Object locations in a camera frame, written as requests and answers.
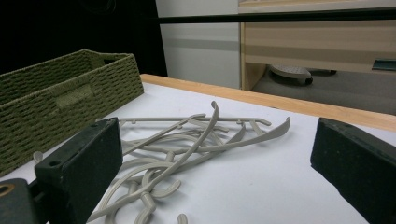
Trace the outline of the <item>white cabinet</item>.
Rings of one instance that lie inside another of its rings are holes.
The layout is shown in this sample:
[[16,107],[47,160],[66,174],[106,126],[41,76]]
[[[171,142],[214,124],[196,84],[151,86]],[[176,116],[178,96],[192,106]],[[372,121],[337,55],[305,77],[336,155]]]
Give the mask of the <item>white cabinet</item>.
[[[161,17],[235,14],[238,0],[156,0]],[[240,80],[237,23],[163,24],[168,76],[238,89]]]

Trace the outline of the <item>green woven basket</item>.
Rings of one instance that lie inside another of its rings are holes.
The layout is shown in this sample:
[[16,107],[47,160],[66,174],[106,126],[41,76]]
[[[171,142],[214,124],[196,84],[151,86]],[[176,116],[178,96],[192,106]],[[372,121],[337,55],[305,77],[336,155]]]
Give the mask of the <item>green woven basket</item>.
[[82,49],[0,75],[0,177],[143,92],[132,53]]

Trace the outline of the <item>light wooden desk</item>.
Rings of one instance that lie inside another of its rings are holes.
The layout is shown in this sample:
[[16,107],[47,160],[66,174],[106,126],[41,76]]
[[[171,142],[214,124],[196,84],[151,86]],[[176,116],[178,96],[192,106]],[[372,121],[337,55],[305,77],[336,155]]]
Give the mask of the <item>light wooden desk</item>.
[[[396,0],[239,0],[238,12],[292,12],[396,7]],[[396,20],[243,22],[241,87],[251,90],[268,64],[396,75],[372,69],[396,59]]]

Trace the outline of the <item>black curtain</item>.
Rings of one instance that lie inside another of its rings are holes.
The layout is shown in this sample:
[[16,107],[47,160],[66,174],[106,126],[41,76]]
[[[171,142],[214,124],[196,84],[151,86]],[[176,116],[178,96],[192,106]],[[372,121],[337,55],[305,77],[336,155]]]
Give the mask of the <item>black curtain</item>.
[[139,71],[165,77],[155,0],[0,0],[0,74],[81,49],[132,53]]

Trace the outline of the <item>round grey floor device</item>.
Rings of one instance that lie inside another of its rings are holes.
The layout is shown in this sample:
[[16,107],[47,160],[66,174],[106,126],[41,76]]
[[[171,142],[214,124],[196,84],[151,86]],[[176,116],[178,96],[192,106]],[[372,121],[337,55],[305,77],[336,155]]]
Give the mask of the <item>round grey floor device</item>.
[[269,69],[276,75],[296,79],[305,85],[310,85],[313,82],[311,73],[304,67],[270,64]]

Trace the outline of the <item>grey plastic hanger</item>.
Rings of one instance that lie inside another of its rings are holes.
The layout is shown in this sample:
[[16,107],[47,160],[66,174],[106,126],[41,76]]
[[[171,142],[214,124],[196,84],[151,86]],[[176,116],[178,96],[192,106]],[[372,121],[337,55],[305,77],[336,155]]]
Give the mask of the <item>grey plastic hanger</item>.
[[[136,149],[142,149],[146,151],[155,151],[168,153],[173,152],[176,155],[181,153],[216,153],[226,151],[236,147],[244,147],[252,144],[257,144],[263,141],[268,141],[278,137],[279,128],[282,128],[282,125],[272,129],[270,132],[264,132],[258,126],[259,123],[271,126],[272,123],[265,119],[255,119],[255,118],[218,118],[211,117],[207,118],[205,114],[197,114],[187,118],[128,118],[128,119],[119,119],[119,125],[123,126],[125,123],[129,122],[132,124],[136,124],[137,122],[171,122],[174,121],[175,124],[170,126],[167,129],[160,131],[152,135],[149,138],[138,139],[133,141],[121,141],[122,145],[122,154],[127,155],[135,151]],[[236,133],[232,138],[229,139],[227,143],[222,143],[219,139],[217,139],[217,143],[213,146],[203,146],[202,143],[209,135],[213,135],[215,130],[221,130],[222,132],[228,132],[227,128],[223,128],[217,126],[216,123],[218,121],[227,121],[234,122],[241,126],[241,129],[238,133]],[[184,132],[184,133],[172,133],[174,129],[181,129],[184,124],[193,124],[199,127],[202,127],[202,130],[198,130],[200,134],[198,138],[194,138],[191,136],[193,130]],[[172,138],[186,138],[190,139],[194,142],[194,144],[190,148],[180,148],[180,149],[169,149],[169,148],[159,148],[159,147],[151,147],[150,144],[162,141],[163,139],[172,139]]]
[[[91,214],[88,221],[91,222],[99,217],[105,217],[105,223],[112,224],[115,220],[115,215],[120,208],[125,204],[132,203],[140,199],[145,207],[137,215],[134,224],[145,224],[149,216],[156,210],[156,203],[153,199],[167,197],[172,194],[178,190],[181,182],[176,181],[169,188],[161,190],[156,190],[155,186],[177,171],[180,167],[183,167],[185,161],[200,149],[201,144],[213,131],[213,128],[219,118],[219,108],[216,102],[212,102],[211,106],[214,109],[212,117],[208,120],[208,123],[199,137],[193,139],[193,145],[188,149],[181,149],[180,151],[164,149],[163,153],[166,154],[164,161],[143,158],[125,162],[121,166],[122,168],[128,168],[134,164],[142,162],[145,164],[135,168],[130,173],[117,180],[111,186],[109,191],[105,193],[103,200],[99,203],[99,209]],[[112,196],[122,184],[129,184],[128,193],[118,198],[114,203],[108,204]]]
[[181,186],[179,180],[165,189],[156,186],[170,175],[190,169],[227,150],[276,139],[290,128],[290,119],[274,127],[265,119],[217,118],[197,114],[185,118],[128,118],[121,119],[121,128],[138,122],[158,122],[169,127],[145,138],[122,140],[122,153],[131,155],[137,150],[149,152],[146,158],[125,161],[125,173],[110,185],[110,199],[121,186],[128,193],[119,202],[133,202],[146,196],[157,199],[173,194]]

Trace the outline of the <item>black horizontal bar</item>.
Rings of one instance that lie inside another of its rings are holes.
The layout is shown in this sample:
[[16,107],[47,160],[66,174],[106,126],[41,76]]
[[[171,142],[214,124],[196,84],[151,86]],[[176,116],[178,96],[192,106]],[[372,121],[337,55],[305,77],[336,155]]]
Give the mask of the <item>black horizontal bar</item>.
[[396,20],[396,7],[183,16],[154,19],[159,24],[387,20]]

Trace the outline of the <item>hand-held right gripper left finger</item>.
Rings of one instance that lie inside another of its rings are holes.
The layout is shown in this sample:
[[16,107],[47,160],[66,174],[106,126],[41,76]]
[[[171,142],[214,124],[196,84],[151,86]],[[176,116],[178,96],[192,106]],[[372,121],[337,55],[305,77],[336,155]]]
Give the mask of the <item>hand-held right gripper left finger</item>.
[[119,121],[86,127],[35,166],[50,224],[85,224],[122,165]]

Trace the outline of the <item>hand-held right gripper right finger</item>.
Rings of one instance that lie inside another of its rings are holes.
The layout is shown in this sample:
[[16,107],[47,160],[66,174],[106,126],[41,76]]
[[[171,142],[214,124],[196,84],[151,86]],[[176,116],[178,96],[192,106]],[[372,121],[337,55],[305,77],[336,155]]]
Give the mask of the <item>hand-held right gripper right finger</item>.
[[334,119],[318,120],[311,166],[370,224],[396,224],[396,147]]

